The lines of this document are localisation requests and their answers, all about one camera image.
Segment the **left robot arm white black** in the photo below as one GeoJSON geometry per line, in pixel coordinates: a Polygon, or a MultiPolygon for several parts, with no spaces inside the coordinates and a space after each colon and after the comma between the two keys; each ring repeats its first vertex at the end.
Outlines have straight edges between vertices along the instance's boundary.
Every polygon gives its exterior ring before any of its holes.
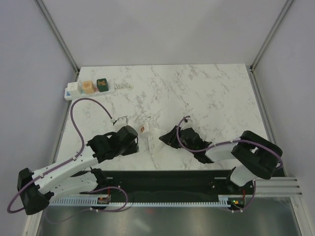
{"type": "Polygon", "coordinates": [[[94,166],[120,155],[138,151],[138,133],[131,126],[117,132],[96,135],[79,156],[58,161],[42,169],[24,168],[18,174],[17,189],[26,215],[44,210],[51,202],[72,194],[95,191],[104,193],[108,181],[94,166]]]}

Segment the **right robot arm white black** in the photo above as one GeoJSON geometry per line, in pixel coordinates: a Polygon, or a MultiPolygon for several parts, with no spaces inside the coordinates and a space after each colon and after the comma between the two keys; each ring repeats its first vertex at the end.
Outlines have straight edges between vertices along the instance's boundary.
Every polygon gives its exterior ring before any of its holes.
{"type": "Polygon", "coordinates": [[[233,194],[256,178],[270,179],[274,171],[283,166],[283,150],[249,130],[235,140],[213,144],[201,139],[190,125],[174,126],[159,140],[172,148],[189,151],[203,164],[238,160],[241,165],[234,167],[225,181],[227,191],[233,194]]]}

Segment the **white cube plug orange logo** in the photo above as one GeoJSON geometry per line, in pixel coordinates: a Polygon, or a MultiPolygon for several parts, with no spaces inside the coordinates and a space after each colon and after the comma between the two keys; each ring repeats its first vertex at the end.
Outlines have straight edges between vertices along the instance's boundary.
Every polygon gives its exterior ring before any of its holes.
{"type": "Polygon", "coordinates": [[[148,122],[143,123],[139,128],[140,135],[143,137],[151,136],[151,126],[148,122]]]}

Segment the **small white power socket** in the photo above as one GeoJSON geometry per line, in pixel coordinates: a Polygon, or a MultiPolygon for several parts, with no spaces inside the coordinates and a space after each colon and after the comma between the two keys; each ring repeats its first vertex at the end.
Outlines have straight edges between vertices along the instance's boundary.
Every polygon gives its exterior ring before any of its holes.
{"type": "Polygon", "coordinates": [[[163,142],[159,139],[161,136],[165,135],[167,132],[165,130],[154,128],[154,134],[148,137],[149,152],[155,154],[163,146],[163,142]]]}

